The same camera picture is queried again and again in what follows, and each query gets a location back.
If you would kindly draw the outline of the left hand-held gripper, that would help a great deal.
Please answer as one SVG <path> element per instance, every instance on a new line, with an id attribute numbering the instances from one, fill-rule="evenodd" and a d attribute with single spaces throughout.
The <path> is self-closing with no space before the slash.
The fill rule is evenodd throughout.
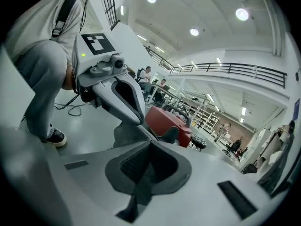
<path id="1" fill-rule="evenodd" d="M 100 104 L 119 120 L 141 125 L 145 104 L 140 86 L 125 78 L 127 65 L 104 33 L 77 34 L 72 53 L 75 91 L 81 100 Z"/>

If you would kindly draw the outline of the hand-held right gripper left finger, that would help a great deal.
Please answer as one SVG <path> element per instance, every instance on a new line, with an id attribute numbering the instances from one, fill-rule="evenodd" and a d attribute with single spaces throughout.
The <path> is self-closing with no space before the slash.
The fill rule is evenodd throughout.
<path id="1" fill-rule="evenodd" d="M 46 146 L 51 182 L 59 199 L 58 208 L 50 216 L 55 226 L 153 226 L 153 208 L 148 206 L 133 222 L 116 215 L 125 210 L 132 196 L 119 192 L 106 177 L 107 163 L 128 151 L 139 151 L 149 142 L 95 153 L 60 157 Z"/>

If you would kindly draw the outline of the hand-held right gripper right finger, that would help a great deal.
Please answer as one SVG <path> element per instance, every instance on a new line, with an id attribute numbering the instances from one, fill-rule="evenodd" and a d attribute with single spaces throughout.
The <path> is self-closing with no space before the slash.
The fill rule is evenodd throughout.
<path id="1" fill-rule="evenodd" d="M 222 159 L 204 152 L 163 143 L 188 159 L 192 173 L 174 194 L 153 196 L 138 218 L 138 226 L 234 226 L 242 223 L 219 183 L 230 181 L 257 209 L 269 195 L 247 176 Z"/>

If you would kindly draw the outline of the dark grey cloth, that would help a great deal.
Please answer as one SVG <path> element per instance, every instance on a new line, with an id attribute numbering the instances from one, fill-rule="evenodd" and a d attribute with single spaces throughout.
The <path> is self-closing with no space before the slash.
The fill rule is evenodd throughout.
<path id="1" fill-rule="evenodd" d="M 133 126 L 121 122 L 114 129 L 115 142 L 113 147 L 118 148 L 125 145 L 137 143 L 140 141 L 150 141 L 155 139 L 146 123 L 140 126 Z M 139 207 L 147 206 L 151 201 L 151 186 L 155 184 L 154 168 L 151 164 L 143 171 L 142 178 L 136 184 L 135 195 Z"/>

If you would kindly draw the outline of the person's left forearm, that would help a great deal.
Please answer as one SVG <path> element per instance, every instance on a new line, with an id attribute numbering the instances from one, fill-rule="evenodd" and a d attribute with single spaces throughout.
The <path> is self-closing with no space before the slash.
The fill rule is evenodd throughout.
<path id="1" fill-rule="evenodd" d="M 62 84 L 62 89 L 73 90 L 74 83 L 75 83 L 75 79 L 74 79 L 73 67 L 70 64 L 68 64 L 66 68 L 65 79 Z"/>

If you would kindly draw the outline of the black fabric piece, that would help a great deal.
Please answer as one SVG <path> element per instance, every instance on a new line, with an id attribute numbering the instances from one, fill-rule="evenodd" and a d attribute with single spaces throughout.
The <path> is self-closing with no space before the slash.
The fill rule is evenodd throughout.
<path id="1" fill-rule="evenodd" d="M 257 167 L 254 164 L 248 164 L 243 170 L 242 170 L 242 174 L 249 174 L 249 173 L 257 173 Z"/>

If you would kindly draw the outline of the black mesh office chair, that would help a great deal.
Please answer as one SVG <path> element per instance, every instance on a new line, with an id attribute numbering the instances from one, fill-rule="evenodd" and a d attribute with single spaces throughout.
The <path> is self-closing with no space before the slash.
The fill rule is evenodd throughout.
<path id="1" fill-rule="evenodd" d="M 137 71 L 137 76 L 136 76 L 136 79 L 135 79 L 135 81 L 136 81 L 137 83 L 139 83 L 140 80 L 143 79 L 143 77 L 142 77 L 142 72 L 144 72 L 144 71 L 145 71 L 145 69 L 143 69 L 143 68 L 141 68 L 141 69 L 139 69 L 139 70 Z"/>

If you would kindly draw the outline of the person's left shoe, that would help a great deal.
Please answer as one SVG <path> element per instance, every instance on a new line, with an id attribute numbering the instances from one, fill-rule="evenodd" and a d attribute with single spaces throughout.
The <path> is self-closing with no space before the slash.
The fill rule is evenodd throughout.
<path id="1" fill-rule="evenodd" d="M 53 145 L 55 147 L 63 147 L 63 146 L 65 146 L 66 143 L 67 143 L 67 137 L 66 137 L 66 135 L 62 131 L 54 128 L 52 126 L 52 124 L 50 124 L 50 127 L 51 127 L 51 129 L 53 129 L 52 135 L 49 138 L 47 138 L 45 140 L 42 140 L 42 142 L 43 143 L 47 143 L 47 144 L 51 144 L 51 145 Z"/>

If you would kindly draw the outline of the white metal shelving rack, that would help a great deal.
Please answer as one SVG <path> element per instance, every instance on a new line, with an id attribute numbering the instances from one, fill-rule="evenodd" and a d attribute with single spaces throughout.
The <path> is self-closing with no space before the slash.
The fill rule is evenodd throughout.
<path id="1" fill-rule="evenodd" d="M 205 94 L 181 93 L 181 105 L 191 116 L 192 126 L 212 134 L 220 117 L 210 110 L 212 100 Z"/>

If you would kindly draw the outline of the person's left leg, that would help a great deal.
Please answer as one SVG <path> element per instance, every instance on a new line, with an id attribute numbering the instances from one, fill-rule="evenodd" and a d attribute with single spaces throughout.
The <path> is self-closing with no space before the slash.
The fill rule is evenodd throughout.
<path id="1" fill-rule="evenodd" d="M 20 56 L 16 67 L 35 93 L 25 112 L 27 127 L 41 140 L 48 139 L 55 98 L 66 75 L 66 53 L 57 42 L 42 41 Z"/>

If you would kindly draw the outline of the white hanging garment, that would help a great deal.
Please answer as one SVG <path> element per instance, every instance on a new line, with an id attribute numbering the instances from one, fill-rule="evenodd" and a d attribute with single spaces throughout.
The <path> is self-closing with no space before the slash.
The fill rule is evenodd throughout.
<path id="1" fill-rule="evenodd" d="M 273 131 L 273 134 L 266 141 L 266 146 L 260 154 L 262 162 L 269 161 L 270 156 L 275 153 L 282 145 L 278 131 Z"/>

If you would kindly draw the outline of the black stair railing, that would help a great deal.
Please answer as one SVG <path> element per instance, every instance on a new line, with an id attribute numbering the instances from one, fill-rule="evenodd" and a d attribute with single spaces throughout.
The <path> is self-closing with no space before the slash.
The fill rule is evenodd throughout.
<path id="1" fill-rule="evenodd" d="M 105 16 L 108 20 L 110 30 L 112 31 L 120 22 L 117 19 L 115 0 L 102 0 Z"/>

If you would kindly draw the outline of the black mezzanine railing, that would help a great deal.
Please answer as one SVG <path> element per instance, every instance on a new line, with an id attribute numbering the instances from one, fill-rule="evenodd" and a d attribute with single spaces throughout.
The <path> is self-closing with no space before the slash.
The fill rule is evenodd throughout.
<path id="1" fill-rule="evenodd" d="M 169 74 L 179 74 L 179 73 L 226 73 L 233 75 L 241 75 L 261 81 L 265 81 L 282 88 L 286 87 L 286 77 L 287 73 L 281 72 L 275 69 L 270 69 L 263 66 L 241 64 L 241 63 L 200 63 L 189 65 L 178 65 L 173 66 L 170 62 L 165 60 L 158 53 L 145 47 L 147 53 L 152 58 L 153 62 L 158 66 L 165 69 Z"/>

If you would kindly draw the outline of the person's white shirt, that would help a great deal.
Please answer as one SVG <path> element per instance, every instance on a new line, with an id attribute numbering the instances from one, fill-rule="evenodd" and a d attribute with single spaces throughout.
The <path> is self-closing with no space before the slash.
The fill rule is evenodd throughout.
<path id="1" fill-rule="evenodd" d="M 75 1 L 62 32 L 58 37 L 53 38 L 52 32 L 64 1 L 41 0 L 15 21 L 5 41 L 5 48 L 13 62 L 37 43 L 53 40 L 60 44 L 66 53 L 67 63 L 71 64 L 74 40 L 79 32 L 82 16 L 82 4 L 80 0 Z"/>

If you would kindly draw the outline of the wall sign plaque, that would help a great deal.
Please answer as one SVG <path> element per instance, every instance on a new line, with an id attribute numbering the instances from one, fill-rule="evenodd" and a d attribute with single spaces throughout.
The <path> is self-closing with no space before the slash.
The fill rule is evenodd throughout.
<path id="1" fill-rule="evenodd" d="M 294 104 L 294 111 L 293 111 L 293 121 L 296 121 L 298 119 L 299 115 L 299 108 L 300 108 L 300 99 L 298 99 Z"/>

